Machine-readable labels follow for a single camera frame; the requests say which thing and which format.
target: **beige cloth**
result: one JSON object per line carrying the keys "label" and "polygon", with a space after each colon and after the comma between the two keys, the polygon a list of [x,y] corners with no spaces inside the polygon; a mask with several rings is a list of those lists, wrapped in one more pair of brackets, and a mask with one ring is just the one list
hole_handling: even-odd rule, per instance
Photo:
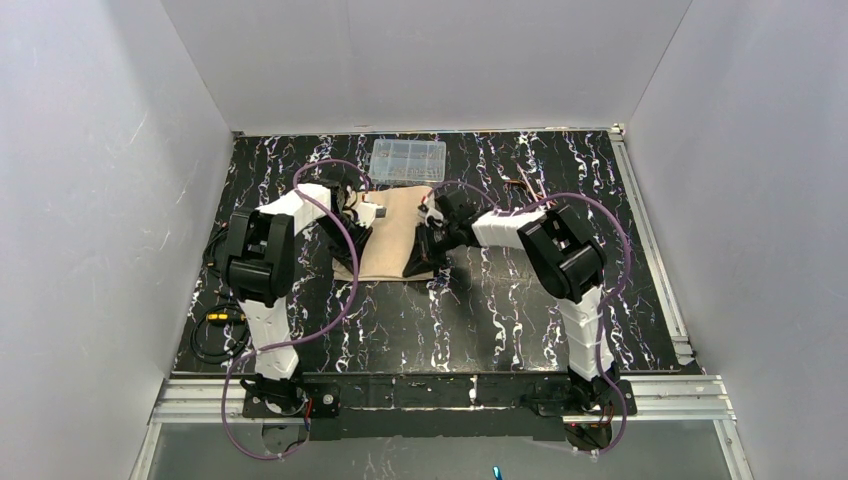
{"label": "beige cloth", "polygon": [[[430,187],[420,186],[370,193],[369,201],[386,207],[386,216],[374,220],[374,231],[359,262],[360,281],[404,282],[433,278],[433,272],[403,277],[403,268],[415,243],[415,226],[420,222],[418,205],[430,190]],[[333,260],[333,278],[351,281],[353,275]]]}

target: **black marble table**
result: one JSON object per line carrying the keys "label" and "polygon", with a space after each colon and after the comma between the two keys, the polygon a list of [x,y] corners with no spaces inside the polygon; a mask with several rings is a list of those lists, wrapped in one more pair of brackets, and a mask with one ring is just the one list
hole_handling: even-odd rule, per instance
{"label": "black marble table", "polygon": [[[545,131],[400,135],[248,137],[235,151],[216,215],[228,221],[240,206],[258,206],[291,189],[306,162],[344,159],[367,170],[377,138],[441,140],[447,144],[447,179],[483,188],[503,207],[526,205],[526,192],[506,185],[520,179],[518,166],[548,193],[581,192],[616,214],[633,245],[633,271],[623,294],[603,312],[622,370],[671,371],[677,363],[639,233],[605,131]],[[606,249],[605,287],[621,273],[621,245],[611,225],[582,202],[579,214],[595,226]],[[349,284],[332,279],[328,238],[310,227],[299,239],[298,271],[289,300],[293,337],[331,321]],[[220,302],[218,278],[200,272],[175,360],[175,373],[223,373],[190,353],[188,335],[202,313]],[[429,282],[360,285],[352,314],[323,339],[297,347],[304,372],[476,373],[565,371],[568,346],[554,299],[539,284],[524,252],[458,248],[450,264]],[[199,338],[219,349],[238,337],[229,329],[202,328]]]}

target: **clear plastic box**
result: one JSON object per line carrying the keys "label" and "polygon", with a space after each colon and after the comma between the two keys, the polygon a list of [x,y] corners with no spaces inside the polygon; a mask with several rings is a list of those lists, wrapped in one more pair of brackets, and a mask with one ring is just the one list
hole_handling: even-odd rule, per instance
{"label": "clear plastic box", "polygon": [[368,175],[378,185],[430,185],[445,179],[445,142],[374,141]]}

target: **white backdrop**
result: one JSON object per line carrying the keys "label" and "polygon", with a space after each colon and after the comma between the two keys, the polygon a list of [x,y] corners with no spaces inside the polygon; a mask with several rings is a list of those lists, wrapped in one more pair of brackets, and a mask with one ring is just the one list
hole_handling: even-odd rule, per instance
{"label": "white backdrop", "polygon": [[626,135],[763,479],[845,478],[848,4],[814,3],[695,0]]}
{"label": "white backdrop", "polygon": [[232,140],[158,0],[0,6],[0,478],[123,479]]}
{"label": "white backdrop", "polygon": [[232,130],[610,126],[690,0],[163,0]]}

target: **purple cable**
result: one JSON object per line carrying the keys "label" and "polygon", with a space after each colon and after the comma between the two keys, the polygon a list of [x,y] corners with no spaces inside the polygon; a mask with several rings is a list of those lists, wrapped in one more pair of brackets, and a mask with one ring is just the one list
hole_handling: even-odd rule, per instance
{"label": "purple cable", "polygon": [[482,196],[483,196],[483,198],[484,198],[487,202],[489,202],[489,205],[491,205],[491,206],[492,206],[492,208],[495,208],[495,209],[497,209],[497,208],[498,208],[498,204],[497,204],[494,200],[492,200],[492,197],[490,197],[490,196],[486,195],[486,192],[484,192],[483,190],[480,190],[479,188],[475,187],[474,185],[470,185],[470,184],[465,183],[465,182],[460,182],[459,180],[445,180],[445,181],[443,181],[443,182],[439,182],[439,183],[437,183],[437,184],[436,184],[436,186],[435,186],[435,187],[433,187],[433,189],[432,189],[432,190],[430,190],[429,192],[427,192],[427,195],[425,195],[425,196],[424,196],[424,198],[430,198],[430,197],[432,197],[432,196],[433,196],[433,193],[435,193],[435,192],[436,192],[436,190],[438,190],[438,189],[440,189],[440,188],[444,187],[445,185],[460,185],[460,186],[465,187],[465,188],[470,188],[471,190],[474,190],[475,192],[477,192],[477,193],[479,193],[480,195],[482,195]]}
{"label": "purple cable", "polygon": [[257,352],[267,352],[267,351],[270,351],[270,350],[275,350],[277,348],[290,347],[290,346],[293,346],[293,345],[299,345],[299,344],[302,344],[302,343],[310,342],[312,340],[315,340],[316,338],[323,336],[324,334],[326,334],[327,332],[329,332],[330,330],[335,328],[336,325],[338,325],[339,322],[341,322],[342,319],[347,316],[347,312],[350,311],[350,307],[353,305],[353,300],[356,297],[356,289],[359,286],[359,257],[356,254],[356,247],[353,244],[353,239],[350,237],[350,234],[347,233],[347,230],[345,229],[344,225],[342,225],[341,220],[339,220],[339,218],[335,214],[333,214],[333,212],[331,212],[330,209],[328,209],[324,205],[321,205],[321,202],[319,202],[318,200],[315,200],[314,198],[310,197],[309,195],[306,195],[305,193],[300,192],[297,189],[298,181],[300,180],[300,176],[303,174],[304,171],[306,171],[310,168],[314,168],[314,167],[317,167],[319,165],[325,165],[325,164],[328,164],[328,163],[345,164],[345,165],[348,165],[348,166],[355,168],[357,170],[357,172],[359,172],[360,178],[362,178],[364,180],[366,190],[371,186],[371,182],[368,180],[368,177],[365,175],[365,172],[363,172],[359,167],[357,167],[356,165],[354,165],[350,162],[346,162],[344,160],[321,160],[321,161],[314,162],[314,163],[308,163],[308,164],[304,165],[303,167],[301,167],[294,174],[294,190],[297,193],[297,195],[300,198],[302,198],[303,200],[306,200],[307,202],[315,205],[315,207],[317,207],[318,210],[321,210],[321,212],[323,212],[324,215],[326,215],[330,220],[332,220],[333,223],[335,223],[336,226],[339,227],[339,230],[342,232],[342,236],[345,239],[345,243],[347,243],[348,248],[350,248],[350,256],[351,256],[351,260],[353,261],[353,281],[351,282],[351,286],[350,286],[350,295],[348,296],[347,302],[345,302],[345,305],[342,308],[341,313],[339,313],[339,316],[336,317],[335,320],[330,322],[326,327],[322,328],[321,330],[319,330],[319,331],[317,331],[317,332],[315,332],[311,335],[307,335],[305,337],[301,337],[301,338],[298,338],[296,340],[289,340],[289,341],[286,341],[286,342],[272,343],[271,345],[266,345],[262,348],[257,349],[257,351],[255,351],[255,352],[250,352],[250,353],[248,353],[248,354],[246,354],[242,357],[239,357],[236,360],[233,360],[233,363],[230,365],[230,368],[227,369],[227,376],[224,379],[224,390],[223,390],[223,393],[221,394],[221,423],[224,425],[224,432],[226,432],[227,437],[230,439],[230,442],[233,444],[233,446],[236,447],[236,449],[238,451],[240,451],[241,453],[247,455],[250,458],[256,459],[256,460],[278,460],[278,459],[281,459],[281,458],[288,457],[289,455],[298,451],[298,449],[300,449],[300,447],[302,447],[306,442],[304,441],[303,443],[301,443],[297,447],[294,447],[293,449],[289,450],[288,452],[283,452],[283,453],[279,453],[279,454],[276,454],[276,455],[257,455],[255,453],[251,452],[250,450],[248,450],[244,445],[239,443],[239,441],[236,440],[235,436],[233,435],[233,431],[232,431],[232,429],[230,429],[230,425],[227,423],[227,389],[230,385],[230,379],[233,376],[233,372],[236,370],[237,366],[241,365],[242,363],[247,362],[251,358],[255,358]]}
{"label": "purple cable", "polygon": [[[621,246],[624,250],[624,271],[622,272],[621,278],[618,280],[616,286],[613,287],[613,289],[610,290],[609,293],[604,295],[604,298],[602,298],[600,303],[598,304],[598,313],[601,315],[601,317],[603,317],[603,312],[601,312],[600,310],[604,307],[604,305],[609,303],[612,298],[617,297],[619,294],[621,294],[621,292],[624,290],[625,285],[627,284],[627,279],[630,278],[630,269],[632,266],[632,259],[630,257],[633,253],[633,249],[630,247],[630,242],[627,240],[627,234],[624,233],[624,227],[621,226],[621,223],[618,221],[617,218],[615,218],[615,215],[613,215],[613,213],[610,212],[607,207],[603,206],[601,202],[593,198],[589,198],[585,195],[581,195],[579,193],[555,193],[549,197],[545,197],[537,202],[527,205],[521,210],[515,212],[515,214],[517,215],[520,213],[532,212],[533,210],[544,205],[548,201],[555,200],[557,198],[573,198],[576,200],[584,201],[589,205],[597,208],[601,213],[604,214],[604,216],[607,217],[607,219],[609,219],[610,223],[612,223],[613,228],[615,228],[615,233],[618,234],[618,238],[621,240]],[[598,373],[600,373],[601,378],[603,378],[604,381],[607,382],[610,388],[615,391],[615,393],[618,395],[618,398],[621,400],[621,405],[625,407],[622,409],[621,428],[618,430],[618,434],[606,448],[598,450],[598,453],[600,454],[612,450],[616,445],[618,445],[618,442],[621,441],[621,437],[624,436],[624,429],[627,427],[627,403],[624,399],[624,394],[621,393],[621,389],[619,389],[618,385],[616,385],[615,382],[613,382],[612,379],[609,378],[607,372],[604,371],[603,364],[601,363],[601,341],[606,340],[606,338],[604,337],[604,322],[601,321],[598,323],[598,334],[595,337],[595,343],[597,344],[597,348],[595,348],[595,362],[597,362],[598,364]]]}

